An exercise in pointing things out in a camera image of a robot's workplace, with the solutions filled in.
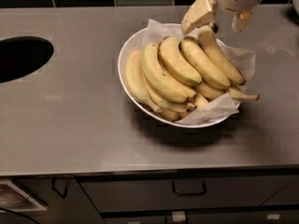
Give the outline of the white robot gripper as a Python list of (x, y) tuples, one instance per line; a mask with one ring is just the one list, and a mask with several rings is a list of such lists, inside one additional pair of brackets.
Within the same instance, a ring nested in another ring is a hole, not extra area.
[(195, 28), (209, 24), (216, 20), (218, 6), (227, 12), (236, 12), (233, 17), (232, 29), (235, 34), (241, 33), (251, 17), (253, 9), (263, 0), (195, 0), (189, 7), (181, 21), (181, 29), (184, 35), (189, 34)]

